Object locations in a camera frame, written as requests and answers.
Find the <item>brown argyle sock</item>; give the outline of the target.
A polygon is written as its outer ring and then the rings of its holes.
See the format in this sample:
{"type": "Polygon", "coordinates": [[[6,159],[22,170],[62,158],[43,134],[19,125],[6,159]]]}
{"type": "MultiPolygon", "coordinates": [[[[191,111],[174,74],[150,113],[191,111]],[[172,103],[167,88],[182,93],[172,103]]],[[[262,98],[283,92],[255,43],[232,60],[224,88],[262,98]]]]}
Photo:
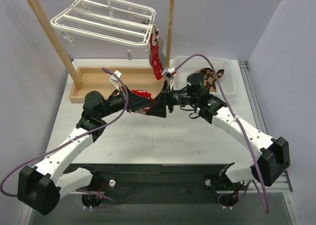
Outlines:
{"type": "Polygon", "coordinates": [[[210,92],[216,92],[217,78],[221,78],[224,75],[224,69],[219,69],[216,73],[211,68],[202,68],[196,71],[204,78],[204,86],[210,92]]]}

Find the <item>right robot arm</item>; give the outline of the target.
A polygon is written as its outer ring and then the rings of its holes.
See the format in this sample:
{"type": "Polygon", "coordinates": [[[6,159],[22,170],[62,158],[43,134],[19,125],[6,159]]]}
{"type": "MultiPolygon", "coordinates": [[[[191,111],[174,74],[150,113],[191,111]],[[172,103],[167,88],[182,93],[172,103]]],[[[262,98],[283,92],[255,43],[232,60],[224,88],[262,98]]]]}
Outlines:
{"type": "Polygon", "coordinates": [[[176,105],[191,106],[199,117],[228,133],[254,156],[254,162],[230,163],[219,176],[222,188],[230,189],[244,180],[273,185],[290,166],[288,141],[283,137],[273,138],[247,123],[231,112],[226,102],[211,94],[203,83],[204,78],[198,73],[190,74],[187,85],[181,90],[172,90],[164,83],[146,115],[165,118],[176,105]]]}

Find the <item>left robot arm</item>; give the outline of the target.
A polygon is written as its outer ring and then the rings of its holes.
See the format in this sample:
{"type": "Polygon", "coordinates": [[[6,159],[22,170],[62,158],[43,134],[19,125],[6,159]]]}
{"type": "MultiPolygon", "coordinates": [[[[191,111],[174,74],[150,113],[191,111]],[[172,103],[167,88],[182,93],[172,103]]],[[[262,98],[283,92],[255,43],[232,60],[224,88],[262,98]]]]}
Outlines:
{"type": "Polygon", "coordinates": [[[116,112],[142,110],[154,104],[151,94],[131,91],[126,87],[115,90],[108,99],[98,91],[84,98],[81,119],[71,134],[49,156],[33,167],[25,166],[18,177],[17,198],[42,215],[54,210],[59,200],[68,193],[86,187],[98,189],[100,178],[86,168],[62,175],[73,160],[92,145],[108,126],[103,118],[116,112]]]}

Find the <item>white plastic clip hanger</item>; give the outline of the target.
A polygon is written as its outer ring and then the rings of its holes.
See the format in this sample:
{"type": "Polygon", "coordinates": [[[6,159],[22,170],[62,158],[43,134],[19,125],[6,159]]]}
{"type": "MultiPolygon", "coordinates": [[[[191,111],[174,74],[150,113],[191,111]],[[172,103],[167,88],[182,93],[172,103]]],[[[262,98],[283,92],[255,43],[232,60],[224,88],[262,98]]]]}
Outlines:
{"type": "Polygon", "coordinates": [[[127,47],[127,58],[133,49],[150,53],[151,36],[155,32],[156,11],[127,0],[75,0],[50,20],[71,44],[72,34],[127,47]]]}

